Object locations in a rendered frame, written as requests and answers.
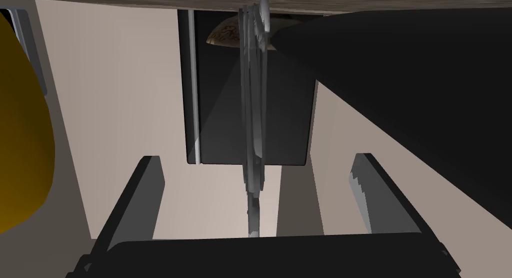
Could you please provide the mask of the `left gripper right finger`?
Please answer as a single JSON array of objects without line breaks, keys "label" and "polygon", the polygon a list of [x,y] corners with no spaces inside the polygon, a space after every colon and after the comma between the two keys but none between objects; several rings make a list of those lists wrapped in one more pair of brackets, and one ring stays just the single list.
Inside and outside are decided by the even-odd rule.
[{"label": "left gripper right finger", "polygon": [[355,155],[348,181],[368,233],[421,231],[365,154]]}]

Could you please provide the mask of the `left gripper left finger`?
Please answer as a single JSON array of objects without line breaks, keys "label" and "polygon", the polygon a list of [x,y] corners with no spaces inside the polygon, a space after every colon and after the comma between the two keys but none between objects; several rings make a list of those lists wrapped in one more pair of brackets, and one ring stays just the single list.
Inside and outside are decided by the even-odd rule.
[{"label": "left gripper left finger", "polygon": [[92,251],[107,252],[125,241],[152,240],[165,184],[161,157],[141,158],[95,240]]}]

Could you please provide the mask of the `black appliance door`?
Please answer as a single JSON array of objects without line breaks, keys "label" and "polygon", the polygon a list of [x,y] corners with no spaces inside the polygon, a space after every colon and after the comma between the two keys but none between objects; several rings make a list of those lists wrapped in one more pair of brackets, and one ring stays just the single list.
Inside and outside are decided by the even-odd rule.
[{"label": "black appliance door", "polygon": [[[211,31],[234,12],[195,11],[195,51],[204,164],[240,164],[244,155],[240,50],[207,43]],[[268,52],[266,164],[306,162],[316,80],[304,65]]]}]

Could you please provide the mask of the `yellow rounded object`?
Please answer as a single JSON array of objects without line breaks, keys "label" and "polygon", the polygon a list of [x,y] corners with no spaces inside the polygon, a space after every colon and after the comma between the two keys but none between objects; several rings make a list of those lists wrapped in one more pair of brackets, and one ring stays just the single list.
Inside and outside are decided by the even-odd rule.
[{"label": "yellow rounded object", "polygon": [[14,30],[0,16],[0,234],[42,207],[54,169],[47,102]]}]

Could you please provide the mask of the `brown patterned bowl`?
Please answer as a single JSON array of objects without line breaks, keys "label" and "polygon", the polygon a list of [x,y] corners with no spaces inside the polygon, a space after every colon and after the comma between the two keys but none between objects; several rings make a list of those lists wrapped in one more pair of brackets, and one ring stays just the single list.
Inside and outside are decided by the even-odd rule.
[{"label": "brown patterned bowl", "polygon": [[[270,33],[268,39],[280,29],[300,24],[301,21],[288,14],[271,14],[270,15]],[[206,42],[211,45],[239,48],[240,47],[240,31],[238,16],[234,16],[222,21],[216,28],[212,30]]]}]

